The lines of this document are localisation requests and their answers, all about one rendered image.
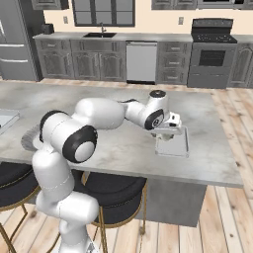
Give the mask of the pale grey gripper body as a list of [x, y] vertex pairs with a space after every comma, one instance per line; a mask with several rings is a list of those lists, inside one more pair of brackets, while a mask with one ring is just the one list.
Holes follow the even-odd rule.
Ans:
[[181, 135], [182, 130], [177, 127], [163, 127], [163, 128], [155, 128], [151, 135], [153, 137], [156, 137], [158, 139], [169, 141], [170, 139], [173, 139], [175, 135]]

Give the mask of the clear tupperware container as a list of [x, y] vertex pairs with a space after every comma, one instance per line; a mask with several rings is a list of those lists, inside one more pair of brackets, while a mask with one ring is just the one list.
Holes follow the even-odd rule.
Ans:
[[11, 127], [19, 118], [19, 111], [0, 109], [0, 135]]
[[169, 141], [156, 138], [155, 152], [162, 156], [188, 158], [190, 152], [188, 129], [182, 126], [181, 130], [181, 135], [175, 135], [174, 138]]

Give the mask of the grey kitchen island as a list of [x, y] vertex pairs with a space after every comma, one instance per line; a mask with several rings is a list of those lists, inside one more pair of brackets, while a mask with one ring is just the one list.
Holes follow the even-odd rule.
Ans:
[[[17, 110], [20, 119], [0, 135], [0, 160], [29, 163], [33, 153], [21, 145], [23, 134], [50, 110], [68, 114], [83, 98], [136, 99], [146, 103], [141, 89], [0, 82], [0, 109]], [[208, 185], [243, 186], [212, 97], [208, 93], [170, 91], [169, 108], [188, 128], [187, 158], [155, 153], [155, 138], [130, 123], [100, 130], [94, 155], [74, 169], [142, 176], [148, 179], [146, 218], [195, 226]]]

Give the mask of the grey drawer stack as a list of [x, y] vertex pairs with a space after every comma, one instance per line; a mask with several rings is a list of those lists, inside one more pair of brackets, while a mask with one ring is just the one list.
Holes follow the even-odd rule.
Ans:
[[156, 82], [185, 85], [191, 51], [191, 42], [160, 42], [157, 48]]

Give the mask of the white dishwasher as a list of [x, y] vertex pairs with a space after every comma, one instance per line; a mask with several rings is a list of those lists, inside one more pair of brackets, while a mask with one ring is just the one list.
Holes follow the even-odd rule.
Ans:
[[154, 84], [156, 76], [157, 42], [126, 43], [126, 82]]

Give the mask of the black stool with gold legs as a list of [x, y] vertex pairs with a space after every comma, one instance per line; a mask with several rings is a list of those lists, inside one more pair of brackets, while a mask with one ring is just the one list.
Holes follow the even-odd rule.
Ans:
[[39, 183], [31, 165], [11, 162], [0, 163], [0, 211], [8, 211], [21, 206], [24, 212], [11, 236], [7, 235], [3, 224], [0, 222], [0, 234], [10, 253], [16, 253], [12, 239], [28, 214], [24, 203], [38, 190]]
[[87, 225], [105, 230], [130, 222], [146, 200], [146, 185], [141, 177], [79, 170], [49, 175], [44, 196], [49, 214], [60, 219], [59, 253], [107, 253], [94, 245]]

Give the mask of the grey oven with black hob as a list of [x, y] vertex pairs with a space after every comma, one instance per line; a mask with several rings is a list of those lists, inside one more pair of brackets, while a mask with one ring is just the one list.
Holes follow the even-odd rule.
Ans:
[[226, 88], [237, 46], [232, 25], [233, 20], [225, 18], [193, 20], [188, 88]]

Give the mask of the grey base cupboard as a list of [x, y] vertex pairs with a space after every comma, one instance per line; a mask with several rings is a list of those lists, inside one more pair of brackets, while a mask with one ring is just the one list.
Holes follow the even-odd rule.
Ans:
[[240, 42], [237, 45], [235, 58], [232, 64], [229, 86], [246, 88], [253, 69], [253, 42]]

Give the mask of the grey base cupboards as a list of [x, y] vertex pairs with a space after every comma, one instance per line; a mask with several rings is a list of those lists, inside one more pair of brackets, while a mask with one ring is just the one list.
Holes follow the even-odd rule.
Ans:
[[45, 78], [127, 80], [125, 42], [36, 39]]

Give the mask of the black sink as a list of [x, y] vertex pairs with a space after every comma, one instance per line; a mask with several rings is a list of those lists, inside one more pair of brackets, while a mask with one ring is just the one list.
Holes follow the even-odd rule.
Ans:
[[88, 33], [85, 36], [83, 36], [83, 38], [106, 38], [106, 39], [110, 39], [113, 38], [117, 33]]

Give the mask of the dark framed window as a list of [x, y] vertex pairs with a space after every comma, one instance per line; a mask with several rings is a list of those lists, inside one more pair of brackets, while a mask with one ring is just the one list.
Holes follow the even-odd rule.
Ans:
[[135, 0], [72, 0], [76, 27], [134, 27]]

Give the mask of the grey microwave oven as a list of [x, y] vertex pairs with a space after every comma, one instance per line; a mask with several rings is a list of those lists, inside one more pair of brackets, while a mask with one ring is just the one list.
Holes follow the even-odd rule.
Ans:
[[233, 0], [198, 0], [199, 9], [232, 9]]

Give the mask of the black toaster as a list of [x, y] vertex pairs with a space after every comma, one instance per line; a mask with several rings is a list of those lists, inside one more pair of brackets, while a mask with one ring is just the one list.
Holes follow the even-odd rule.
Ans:
[[42, 32], [45, 35], [50, 35], [54, 33], [53, 24], [42, 24]]

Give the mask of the grey fridge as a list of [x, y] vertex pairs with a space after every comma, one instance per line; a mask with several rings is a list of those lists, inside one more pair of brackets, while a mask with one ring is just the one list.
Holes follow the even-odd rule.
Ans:
[[0, 75], [4, 80], [41, 81], [34, 36], [42, 32], [43, 11], [32, 0], [0, 0]]

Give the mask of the grey wall cupboards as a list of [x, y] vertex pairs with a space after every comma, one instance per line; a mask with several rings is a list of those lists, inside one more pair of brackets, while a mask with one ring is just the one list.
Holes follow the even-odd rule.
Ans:
[[196, 10], [198, 0], [151, 0], [152, 10]]
[[68, 0], [32, 0], [35, 10], [66, 10], [69, 8]]

